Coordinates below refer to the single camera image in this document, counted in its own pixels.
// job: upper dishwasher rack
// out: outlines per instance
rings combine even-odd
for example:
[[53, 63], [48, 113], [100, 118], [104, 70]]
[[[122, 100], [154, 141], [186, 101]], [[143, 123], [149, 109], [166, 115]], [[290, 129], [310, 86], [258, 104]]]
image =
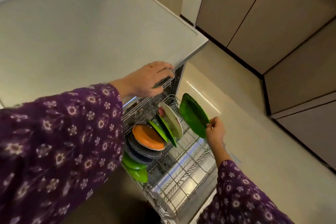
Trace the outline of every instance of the upper dishwasher rack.
[[202, 184], [216, 169], [215, 159], [210, 147], [203, 138], [198, 137], [179, 112], [179, 100], [173, 94], [163, 94], [142, 99], [129, 110], [123, 118], [125, 136], [131, 133], [136, 124], [147, 124], [158, 110], [158, 103], [165, 102], [177, 115], [183, 137], [177, 140], [177, 147], [166, 145], [162, 158], [147, 167], [148, 182], [134, 180], [147, 200], [153, 205], [163, 220], [178, 223], [177, 216], [191, 203]]

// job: dishwasher rack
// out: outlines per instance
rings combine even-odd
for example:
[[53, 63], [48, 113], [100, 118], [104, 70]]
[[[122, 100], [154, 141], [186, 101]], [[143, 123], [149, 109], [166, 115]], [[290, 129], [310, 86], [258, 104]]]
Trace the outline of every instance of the dishwasher rack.
[[179, 99], [173, 94], [166, 94], [164, 91], [153, 98], [142, 99], [130, 108], [123, 118], [124, 134], [127, 137], [133, 126], [152, 120], [161, 101], [177, 115], [183, 128], [183, 137], [177, 140], [177, 147], [170, 142], [166, 144], [163, 156], [146, 168], [148, 182], [134, 182], [163, 220], [178, 223], [178, 214], [216, 169], [216, 162], [206, 140], [198, 137], [182, 118]]

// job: floral sleeve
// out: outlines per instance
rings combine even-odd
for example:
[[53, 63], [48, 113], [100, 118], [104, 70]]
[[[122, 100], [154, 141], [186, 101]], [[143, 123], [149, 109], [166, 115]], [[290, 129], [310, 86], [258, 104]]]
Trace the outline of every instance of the floral sleeve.
[[223, 161], [218, 168], [216, 189], [198, 224], [293, 223], [231, 160]]
[[122, 103], [97, 84], [0, 110], [0, 220], [60, 223], [122, 159]]

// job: orange plate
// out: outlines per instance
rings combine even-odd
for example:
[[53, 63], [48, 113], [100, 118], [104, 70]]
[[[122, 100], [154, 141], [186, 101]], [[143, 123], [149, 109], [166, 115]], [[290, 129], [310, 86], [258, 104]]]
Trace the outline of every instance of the orange plate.
[[154, 129], [146, 125], [137, 125], [132, 129], [135, 139], [143, 146], [152, 150], [163, 150], [165, 143]]

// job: purple floral shirt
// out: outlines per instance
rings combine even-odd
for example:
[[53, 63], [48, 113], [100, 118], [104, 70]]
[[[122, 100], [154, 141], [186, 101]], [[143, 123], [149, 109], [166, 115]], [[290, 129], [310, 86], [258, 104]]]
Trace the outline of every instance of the purple floral shirt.
[[[58, 224], [123, 156], [122, 103], [97, 84], [0, 110], [0, 223]], [[292, 223], [232, 161], [198, 223]]]

